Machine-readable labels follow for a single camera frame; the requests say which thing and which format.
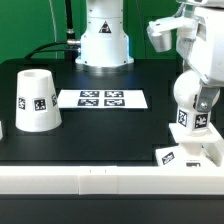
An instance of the green background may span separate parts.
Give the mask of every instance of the green background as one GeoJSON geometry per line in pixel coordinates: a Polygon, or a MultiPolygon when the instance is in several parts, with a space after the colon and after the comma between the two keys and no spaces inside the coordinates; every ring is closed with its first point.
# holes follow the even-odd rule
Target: green background
{"type": "MultiPolygon", "coordinates": [[[[57,39],[66,40],[64,0],[52,0],[57,24],[57,39]]],[[[85,0],[72,0],[73,22],[76,37],[86,29],[85,0]]],[[[175,47],[164,53],[156,53],[147,37],[148,22],[172,16],[178,7],[175,0],[139,0],[144,23],[144,35],[136,0],[124,0],[124,31],[130,38],[130,56],[135,59],[173,59],[175,47]]],[[[1,0],[0,1],[0,63],[12,58],[23,58],[35,48],[54,41],[54,29],[49,0],[1,0]]],[[[38,54],[35,57],[51,57],[55,54],[38,54]]]]}

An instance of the white cup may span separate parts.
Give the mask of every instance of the white cup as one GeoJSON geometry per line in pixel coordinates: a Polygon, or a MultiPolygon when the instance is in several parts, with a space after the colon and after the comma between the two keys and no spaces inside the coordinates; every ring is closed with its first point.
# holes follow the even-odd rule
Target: white cup
{"type": "Polygon", "coordinates": [[[28,132],[48,131],[61,124],[52,74],[31,69],[18,73],[16,127],[28,132]]]}

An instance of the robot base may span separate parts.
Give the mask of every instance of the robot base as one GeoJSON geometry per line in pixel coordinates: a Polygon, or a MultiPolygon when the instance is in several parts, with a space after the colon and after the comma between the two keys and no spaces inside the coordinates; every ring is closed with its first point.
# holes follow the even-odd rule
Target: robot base
{"type": "Polygon", "coordinates": [[[131,71],[134,68],[134,59],[130,57],[128,63],[116,67],[100,67],[100,66],[91,66],[83,64],[81,62],[81,59],[77,58],[76,68],[86,72],[99,73],[99,74],[110,74],[123,71],[131,71]]]}
{"type": "Polygon", "coordinates": [[[197,137],[181,133],[177,124],[170,124],[169,127],[179,145],[156,150],[159,166],[216,167],[222,165],[224,141],[211,123],[207,132],[197,137]]]}

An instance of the black tabletop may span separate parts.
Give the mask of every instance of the black tabletop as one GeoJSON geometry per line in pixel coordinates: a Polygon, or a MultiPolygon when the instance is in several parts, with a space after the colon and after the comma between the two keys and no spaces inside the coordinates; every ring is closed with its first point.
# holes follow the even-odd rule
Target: black tabletop
{"type": "MultiPolygon", "coordinates": [[[[175,60],[136,60],[128,72],[97,76],[64,60],[9,60],[0,66],[0,165],[156,165],[154,152],[175,144],[175,60]],[[17,73],[43,68],[61,89],[142,90],[148,109],[61,109],[62,124],[41,133],[15,127],[17,73]]],[[[223,135],[223,93],[212,122],[223,135]]],[[[0,223],[223,223],[223,196],[1,195],[0,223]]]]}
{"type": "Polygon", "coordinates": [[[156,148],[173,144],[168,123],[175,122],[173,84],[181,72],[175,60],[136,60],[131,71],[97,75],[64,60],[9,60],[0,67],[2,163],[155,164],[156,148]],[[17,73],[44,68],[61,89],[142,90],[148,109],[61,109],[62,124],[30,133],[15,127],[17,73]]]}

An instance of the black sticker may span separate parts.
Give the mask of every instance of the black sticker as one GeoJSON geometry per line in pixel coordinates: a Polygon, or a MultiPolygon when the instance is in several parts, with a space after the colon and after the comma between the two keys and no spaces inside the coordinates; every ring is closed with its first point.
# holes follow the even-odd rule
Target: black sticker
{"type": "Polygon", "coordinates": [[[104,100],[104,106],[106,107],[124,107],[125,101],[123,99],[104,100]]]}
{"type": "Polygon", "coordinates": [[[105,97],[124,97],[124,92],[123,91],[105,91],[104,93],[105,97]]]}
{"type": "Polygon", "coordinates": [[[207,127],[207,123],[208,123],[208,114],[196,115],[195,129],[205,128],[205,127],[207,127]]]}
{"type": "Polygon", "coordinates": [[[92,106],[98,106],[99,100],[98,99],[80,99],[78,102],[78,106],[84,106],[84,107],[92,107],[92,106]]]}
{"type": "Polygon", "coordinates": [[[44,111],[46,110],[46,100],[45,99],[37,99],[34,100],[34,109],[35,111],[44,111]]]}
{"type": "Polygon", "coordinates": [[[182,124],[185,127],[187,126],[187,113],[182,110],[179,110],[178,123],[182,124]]]}
{"type": "Polygon", "coordinates": [[[51,100],[52,100],[53,107],[56,106],[57,105],[57,97],[55,94],[51,97],[51,100]]]}
{"type": "Polygon", "coordinates": [[[106,21],[103,24],[103,26],[101,27],[99,33],[111,33],[110,27],[108,26],[106,21]]]}
{"type": "Polygon", "coordinates": [[[81,91],[80,97],[99,97],[100,91],[81,91]]]}
{"type": "Polygon", "coordinates": [[[24,98],[18,99],[18,107],[22,110],[26,109],[26,100],[24,98]]]}
{"type": "Polygon", "coordinates": [[[164,156],[162,158],[162,161],[163,161],[163,165],[166,165],[167,163],[169,163],[171,160],[173,160],[175,157],[174,157],[174,154],[173,152],[170,152],[169,154],[167,154],[166,156],[164,156]]]}
{"type": "Polygon", "coordinates": [[[186,163],[187,167],[201,167],[200,163],[186,163]]]}

